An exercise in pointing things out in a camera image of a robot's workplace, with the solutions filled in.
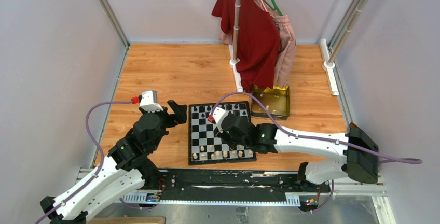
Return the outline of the black white chess board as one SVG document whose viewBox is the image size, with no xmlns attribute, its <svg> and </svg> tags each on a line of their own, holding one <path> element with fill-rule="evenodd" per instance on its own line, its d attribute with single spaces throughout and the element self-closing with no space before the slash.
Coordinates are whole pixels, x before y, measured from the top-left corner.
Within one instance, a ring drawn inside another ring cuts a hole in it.
<svg viewBox="0 0 440 224">
<path fill-rule="evenodd" d="M 257 155 L 241 145 L 230 148 L 215 137 L 216 124 L 208 121 L 213 103 L 192 104 L 188 107 L 188 164 L 216 164 L 256 161 Z"/>
</svg>

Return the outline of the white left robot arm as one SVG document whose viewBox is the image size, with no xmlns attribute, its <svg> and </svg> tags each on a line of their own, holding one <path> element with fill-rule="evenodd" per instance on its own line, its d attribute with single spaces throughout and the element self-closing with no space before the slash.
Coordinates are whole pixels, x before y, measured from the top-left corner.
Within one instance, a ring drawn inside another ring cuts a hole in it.
<svg viewBox="0 0 440 224">
<path fill-rule="evenodd" d="M 158 168 L 148 158 L 157 150 L 168 129 L 187 121 L 187 105 L 169 100 L 166 107 L 148 110 L 156 103 L 140 104 L 141 116 L 126 135 L 112 147 L 100 164 L 80 182 L 57 197 L 45 197 L 40 206 L 50 223 L 86 223 L 100 210 L 127 193 L 141 188 L 154 189 L 165 184 Z"/>
</svg>

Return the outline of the yellow metal tin box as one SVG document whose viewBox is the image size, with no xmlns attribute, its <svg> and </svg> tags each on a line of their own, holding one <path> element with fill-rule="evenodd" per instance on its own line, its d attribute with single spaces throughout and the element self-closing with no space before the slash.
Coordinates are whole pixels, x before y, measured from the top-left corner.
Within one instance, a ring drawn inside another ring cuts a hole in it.
<svg viewBox="0 0 440 224">
<path fill-rule="evenodd" d="M 264 90 L 253 86 L 252 95 L 264 105 L 274 119 L 287 120 L 289 118 L 291 113 L 289 86 Z"/>
</svg>

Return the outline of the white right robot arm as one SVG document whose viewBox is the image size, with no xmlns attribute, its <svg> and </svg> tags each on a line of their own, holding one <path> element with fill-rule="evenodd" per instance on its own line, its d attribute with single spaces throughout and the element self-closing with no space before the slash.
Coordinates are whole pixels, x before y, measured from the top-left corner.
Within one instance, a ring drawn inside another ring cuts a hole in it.
<svg viewBox="0 0 440 224">
<path fill-rule="evenodd" d="M 348 133 L 313 133 L 275 124 L 253 125 L 245 117 L 213 114 L 214 135 L 229 146 L 241 145 L 254 153 L 304 153 L 323 157 L 320 162 L 303 162 L 296 177 L 297 187 L 310 191 L 326 181 L 348 177 L 363 184 L 378 181 L 378 145 L 360 128 Z"/>
</svg>

